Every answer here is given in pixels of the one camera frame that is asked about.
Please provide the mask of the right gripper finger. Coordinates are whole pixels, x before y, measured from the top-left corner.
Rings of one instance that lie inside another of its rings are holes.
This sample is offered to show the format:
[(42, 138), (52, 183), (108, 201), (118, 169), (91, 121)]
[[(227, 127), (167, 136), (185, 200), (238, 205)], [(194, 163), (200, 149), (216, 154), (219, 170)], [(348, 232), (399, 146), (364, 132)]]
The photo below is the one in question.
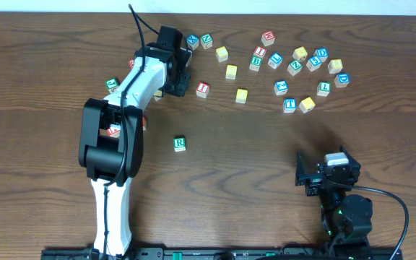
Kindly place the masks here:
[(298, 152), (297, 153), (297, 168), (295, 171), (295, 185), (296, 186), (302, 186), (306, 182), (306, 172), (301, 160), (301, 155)]
[(343, 145), (341, 145), (339, 147), (339, 151), (343, 152), (346, 155), (346, 157), (348, 159), (348, 163), (351, 165), (352, 168), (359, 168), (360, 167), (360, 163), (353, 156), (351, 156), (349, 154), (349, 152), (344, 148)]

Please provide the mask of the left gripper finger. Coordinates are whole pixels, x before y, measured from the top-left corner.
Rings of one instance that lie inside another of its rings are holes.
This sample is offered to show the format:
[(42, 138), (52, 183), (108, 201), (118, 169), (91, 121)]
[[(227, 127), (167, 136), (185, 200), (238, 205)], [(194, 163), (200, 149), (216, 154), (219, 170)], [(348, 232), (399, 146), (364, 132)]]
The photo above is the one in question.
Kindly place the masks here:
[(178, 91), (179, 78), (169, 79), (164, 85), (164, 93), (179, 97)]
[(191, 74), (185, 71), (180, 73), (180, 77), (177, 84), (177, 96), (183, 97), (186, 94), (187, 89), (189, 88)]

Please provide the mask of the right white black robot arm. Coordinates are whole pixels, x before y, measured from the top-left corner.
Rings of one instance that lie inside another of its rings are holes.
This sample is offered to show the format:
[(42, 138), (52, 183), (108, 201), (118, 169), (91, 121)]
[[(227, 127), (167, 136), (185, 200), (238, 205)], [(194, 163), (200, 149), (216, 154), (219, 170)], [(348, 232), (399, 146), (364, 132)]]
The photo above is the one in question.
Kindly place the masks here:
[(367, 246), (372, 231), (373, 203), (357, 194), (348, 195), (358, 182), (361, 165), (344, 147), (327, 154), (315, 173), (307, 173), (297, 154), (295, 185), (305, 187), (306, 196), (318, 196), (321, 202), (321, 221), (331, 241), (323, 251), (336, 256), (336, 247)]

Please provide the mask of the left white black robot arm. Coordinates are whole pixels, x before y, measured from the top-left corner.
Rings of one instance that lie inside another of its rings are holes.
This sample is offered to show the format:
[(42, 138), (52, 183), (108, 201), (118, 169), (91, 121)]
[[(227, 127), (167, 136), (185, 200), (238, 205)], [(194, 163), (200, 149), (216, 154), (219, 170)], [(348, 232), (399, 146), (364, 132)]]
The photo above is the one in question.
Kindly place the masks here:
[(91, 259), (122, 259), (129, 249), (130, 190), (143, 158), (143, 112), (157, 91), (185, 95), (193, 52), (182, 42), (180, 31), (162, 26), (156, 42), (136, 51), (122, 83), (102, 100), (84, 104), (79, 164), (91, 180), (97, 210)]

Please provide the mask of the green R block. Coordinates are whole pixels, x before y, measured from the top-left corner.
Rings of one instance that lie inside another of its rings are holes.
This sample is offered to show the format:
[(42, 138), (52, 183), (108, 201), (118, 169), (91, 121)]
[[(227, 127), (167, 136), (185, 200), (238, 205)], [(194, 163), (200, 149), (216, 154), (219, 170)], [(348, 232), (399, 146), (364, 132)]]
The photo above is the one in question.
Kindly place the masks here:
[(186, 140), (184, 137), (177, 137), (173, 140), (173, 149), (176, 152), (186, 151)]

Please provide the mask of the green B block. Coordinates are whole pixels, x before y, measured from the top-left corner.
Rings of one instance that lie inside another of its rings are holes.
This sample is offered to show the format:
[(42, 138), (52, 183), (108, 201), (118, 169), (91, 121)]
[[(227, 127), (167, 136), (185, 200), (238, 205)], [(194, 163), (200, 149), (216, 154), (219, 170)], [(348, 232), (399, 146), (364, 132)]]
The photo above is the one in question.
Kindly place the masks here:
[(261, 64), (262, 64), (262, 58), (258, 56), (253, 56), (249, 64), (249, 69), (257, 72), (260, 69)]

